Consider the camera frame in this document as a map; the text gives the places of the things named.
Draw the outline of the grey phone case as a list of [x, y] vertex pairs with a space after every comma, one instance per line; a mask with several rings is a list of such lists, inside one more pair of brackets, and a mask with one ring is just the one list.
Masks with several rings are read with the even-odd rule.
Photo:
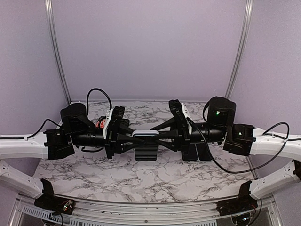
[[[156, 130], [135, 130], [132, 133], [132, 137], [138, 134], [155, 134], [159, 132]], [[143, 142], [139, 146], [134, 148], [136, 161], [156, 161], [158, 156], [158, 144], [155, 142]]]

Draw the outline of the black phone light-blue edge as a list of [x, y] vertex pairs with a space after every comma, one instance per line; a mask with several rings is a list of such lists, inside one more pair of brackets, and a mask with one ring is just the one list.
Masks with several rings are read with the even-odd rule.
[[205, 143], [196, 144], [196, 149], [197, 149], [197, 153], [198, 153], [198, 159], [200, 161], [211, 161], [212, 160], [212, 158], [208, 154]]

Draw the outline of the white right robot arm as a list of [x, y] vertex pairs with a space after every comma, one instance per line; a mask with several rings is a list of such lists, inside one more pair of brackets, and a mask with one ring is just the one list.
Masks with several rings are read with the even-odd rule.
[[206, 152], [213, 159], [209, 143], [223, 145], [228, 153], [250, 156], [270, 155], [271, 159], [254, 168], [258, 170], [270, 164], [277, 157], [291, 159], [281, 169], [240, 186], [238, 197], [233, 200], [233, 207], [243, 211], [251, 204], [251, 199], [258, 200], [282, 187], [298, 183], [301, 180], [301, 137], [277, 134], [272, 130], [286, 122], [280, 122], [267, 130], [248, 124], [235, 124], [236, 103], [224, 97], [213, 97], [203, 110], [203, 123], [194, 123], [185, 104], [179, 100], [170, 100], [169, 108], [173, 115], [168, 121], [153, 127], [159, 132], [154, 141], [170, 150], [186, 153], [190, 144], [203, 144]]

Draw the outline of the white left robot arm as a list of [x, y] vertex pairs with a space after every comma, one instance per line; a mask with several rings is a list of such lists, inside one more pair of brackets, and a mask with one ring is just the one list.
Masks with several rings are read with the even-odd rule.
[[124, 107], [111, 108], [99, 124], [88, 118], [87, 108], [75, 103], [60, 111], [62, 124], [58, 129], [39, 130], [32, 135], [0, 138], [0, 178], [20, 192], [35, 198], [54, 210], [59, 206], [59, 198], [54, 195], [51, 182], [35, 179], [6, 165], [6, 159], [37, 158], [61, 160], [75, 154], [75, 148], [105, 148], [108, 158], [125, 150], [124, 143], [142, 143], [132, 137], [129, 120], [123, 118]]

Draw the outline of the red white patterned bowl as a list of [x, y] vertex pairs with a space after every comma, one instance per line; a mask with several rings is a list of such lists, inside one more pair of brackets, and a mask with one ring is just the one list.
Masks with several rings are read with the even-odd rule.
[[106, 123], [106, 117], [100, 117], [95, 124], [96, 128], [103, 129]]

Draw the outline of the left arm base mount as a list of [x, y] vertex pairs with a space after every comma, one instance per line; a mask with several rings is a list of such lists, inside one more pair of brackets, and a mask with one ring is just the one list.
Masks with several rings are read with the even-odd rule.
[[75, 201], [73, 199], [55, 196], [52, 184], [45, 179], [41, 179], [41, 182], [43, 185], [42, 195], [35, 199], [34, 206], [56, 213], [71, 215]]

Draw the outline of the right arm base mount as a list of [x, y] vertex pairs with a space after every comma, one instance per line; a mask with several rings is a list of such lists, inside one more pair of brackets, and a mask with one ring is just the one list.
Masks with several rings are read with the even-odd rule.
[[240, 186], [238, 196], [233, 199], [218, 201], [216, 210], [220, 216], [236, 214], [243, 211], [256, 209], [258, 207], [257, 200], [250, 196], [251, 181], [247, 181]]

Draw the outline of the front aluminium rail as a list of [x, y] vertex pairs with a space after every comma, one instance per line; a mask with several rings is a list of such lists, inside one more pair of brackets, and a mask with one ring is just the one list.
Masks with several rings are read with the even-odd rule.
[[53, 215], [34, 205], [34, 199], [18, 195], [9, 226], [281, 226], [274, 198], [258, 201], [258, 207], [220, 213], [220, 202], [229, 198], [171, 203], [126, 203], [73, 199], [71, 214]]

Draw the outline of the right aluminium frame post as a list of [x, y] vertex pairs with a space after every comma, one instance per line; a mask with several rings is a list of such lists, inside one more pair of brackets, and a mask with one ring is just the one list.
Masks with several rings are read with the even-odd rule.
[[242, 57], [244, 54], [244, 50], [246, 48], [248, 34], [249, 34], [249, 30], [250, 30], [252, 12], [253, 12], [253, 4], [254, 4], [253, 0], [246, 0], [241, 34], [240, 34], [240, 38], [239, 38], [239, 42], [238, 42], [238, 49], [237, 49], [235, 61], [234, 61], [233, 67], [232, 67], [230, 80], [227, 85], [227, 89], [226, 89], [225, 96], [224, 96], [227, 99], [231, 99], [231, 95], [233, 93], [235, 83], [238, 78], [239, 69], [240, 69]]

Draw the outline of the aluminium frame post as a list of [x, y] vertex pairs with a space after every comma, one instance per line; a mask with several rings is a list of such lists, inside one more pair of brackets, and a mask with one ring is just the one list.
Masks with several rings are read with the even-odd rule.
[[237, 49], [235, 61], [234, 61], [233, 67], [232, 67], [230, 80], [227, 85], [227, 89], [226, 89], [225, 96], [224, 96], [227, 99], [231, 99], [231, 95], [233, 93], [235, 83], [238, 78], [239, 69], [240, 69], [242, 57], [244, 54], [244, 50], [246, 48], [248, 34], [249, 34], [249, 30], [250, 30], [252, 12], [253, 12], [253, 4], [254, 4], [253, 0], [246, 0], [241, 34], [240, 34], [240, 38], [239, 38], [239, 42], [238, 42], [238, 49]]
[[50, 33], [51, 43], [52, 43], [52, 49], [54, 53], [55, 63], [58, 70], [59, 80], [62, 86], [63, 94], [65, 97], [65, 100], [67, 104], [71, 103], [71, 95], [67, 86], [67, 81], [63, 69], [63, 63], [60, 56], [59, 51], [59, 45], [56, 35], [56, 29], [55, 29], [55, 18], [54, 18], [54, 12], [53, 12], [53, 5], [51, 0], [45, 0], [45, 8], [46, 8], [46, 17], [48, 22], [48, 29]]

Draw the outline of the left aluminium frame post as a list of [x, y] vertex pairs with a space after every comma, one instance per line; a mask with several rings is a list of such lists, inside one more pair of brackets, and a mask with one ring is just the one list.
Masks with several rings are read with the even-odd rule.
[[45, 8], [46, 8], [46, 17], [48, 22], [48, 29], [50, 33], [51, 43], [52, 43], [52, 49], [54, 53], [55, 63], [58, 70], [59, 80], [62, 86], [63, 94], [65, 97], [65, 100], [67, 104], [71, 103], [71, 95], [67, 86], [67, 81], [63, 69], [63, 63], [60, 56], [59, 51], [59, 45], [56, 35], [56, 29], [55, 29], [55, 18], [54, 18], [54, 12], [53, 12], [53, 5], [51, 0], [45, 0]]

